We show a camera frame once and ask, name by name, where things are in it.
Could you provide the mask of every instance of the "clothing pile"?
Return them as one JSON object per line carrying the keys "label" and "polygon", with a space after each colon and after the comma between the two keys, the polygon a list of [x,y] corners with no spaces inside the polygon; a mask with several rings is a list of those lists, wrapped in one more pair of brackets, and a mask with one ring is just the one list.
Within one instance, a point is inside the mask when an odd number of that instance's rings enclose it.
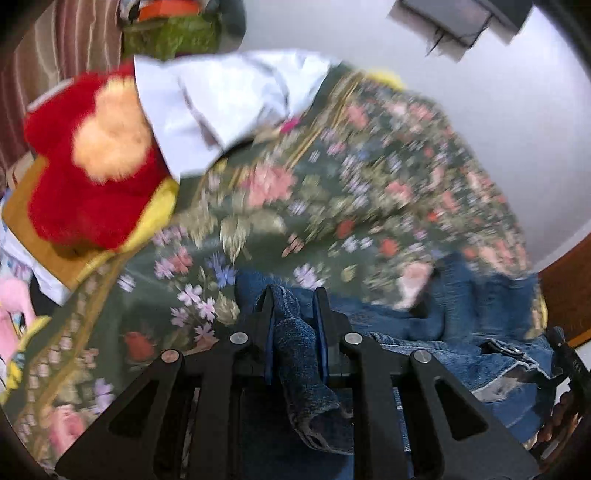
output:
{"label": "clothing pile", "polygon": [[429,350],[520,441],[550,413],[518,223],[441,108],[392,76],[303,51],[137,56],[35,107],[39,156],[3,219],[72,294],[18,345],[0,401],[45,466],[161,351],[211,348],[268,284],[283,393],[245,396],[246,478],[301,478],[288,453],[310,478],[351,463],[350,394],[311,353],[321,286],[384,348]]}

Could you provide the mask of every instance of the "denim fabric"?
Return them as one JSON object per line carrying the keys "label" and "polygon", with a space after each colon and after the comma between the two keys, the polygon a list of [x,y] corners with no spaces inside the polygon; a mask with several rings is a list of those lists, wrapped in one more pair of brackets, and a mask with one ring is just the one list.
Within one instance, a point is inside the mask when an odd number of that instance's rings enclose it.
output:
{"label": "denim fabric", "polygon": [[[350,392],[333,393],[318,373],[316,333],[310,327],[313,291],[241,271],[236,300],[242,312],[252,311],[267,285],[272,285],[276,319],[281,319],[274,346],[290,422],[308,446],[351,453]],[[461,255],[452,254],[437,263],[412,313],[353,298],[329,299],[355,330],[384,348],[407,355],[417,348],[429,350],[525,442],[540,428],[554,398],[554,388],[545,381],[552,350],[544,337],[525,340],[534,287],[534,275],[477,278]]]}

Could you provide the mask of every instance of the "yellow fabric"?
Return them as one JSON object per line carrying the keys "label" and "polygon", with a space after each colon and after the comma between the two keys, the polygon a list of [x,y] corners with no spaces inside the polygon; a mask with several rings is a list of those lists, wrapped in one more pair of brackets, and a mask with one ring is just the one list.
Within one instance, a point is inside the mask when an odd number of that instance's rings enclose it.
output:
{"label": "yellow fabric", "polygon": [[544,295],[540,293],[540,306],[542,310],[542,330],[546,330],[548,326],[548,307],[546,306],[546,299]]}
{"label": "yellow fabric", "polygon": [[27,215],[27,205],[39,179],[47,167],[47,159],[37,157],[2,210],[2,219],[28,252],[67,288],[75,288],[74,280],[84,264],[102,250],[97,248],[58,247],[41,238]]}
{"label": "yellow fabric", "polygon": [[168,225],[173,215],[177,201],[178,183],[170,177],[164,179],[154,191],[152,198],[139,217],[135,230],[117,250],[106,250],[89,262],[80,270],[76,280],[81,283],[94,270],[99,268],[115,254],[125,253],[140,247],[147,242],[158,230]]}
{"label": "yellow fabric", "polygon": [[[37,317],[30,329],[28,329],[18,342],[18,347],[15,353],[24,352],[25,348],[36,334],[38,334],[51,320],[51,317],[46,315]],[[14,362],[10,360],[7,365],[6,390],[0,394],[0,405],[4,405],[8,399],[8,393],[11,390],[16,390],[22,381],[22,370]]]}
{"label": "yellow fabric", "polygon": [[384,83],[394,90],[406,90],[404,82],[394,72],[372,70],[371,72],[368,72],[368,77],[376,82]]}

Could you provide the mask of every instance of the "floral fabric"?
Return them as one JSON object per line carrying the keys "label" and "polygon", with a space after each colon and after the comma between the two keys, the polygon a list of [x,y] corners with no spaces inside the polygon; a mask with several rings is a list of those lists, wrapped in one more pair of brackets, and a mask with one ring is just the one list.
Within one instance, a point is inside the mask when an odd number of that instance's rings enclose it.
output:
{"label": "floral fabric", "polygon": [[[184,179],[172,224],[77,289],[5,410],[51,467],[159,352],[228,334],[237,269],[405,308],[453,251],[480,274],[529,269],[506,199],[439,107],[339,66],[300,119]],[[542,329],[534,305],[529,337]]]}

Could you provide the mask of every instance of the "pink plush toy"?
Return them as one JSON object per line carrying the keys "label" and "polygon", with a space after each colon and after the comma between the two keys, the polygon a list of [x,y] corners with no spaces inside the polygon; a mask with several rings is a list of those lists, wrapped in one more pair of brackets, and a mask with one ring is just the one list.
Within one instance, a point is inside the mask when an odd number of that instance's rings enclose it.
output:
{"label": "pink plush toy", "polygon": [[29,285],[17,278],[0,280],[0,356],[8,362],[18,347],[19,337],[12,323],[11,313],[21,312],[27,329],[33,325],[36,315],[31,304]]}

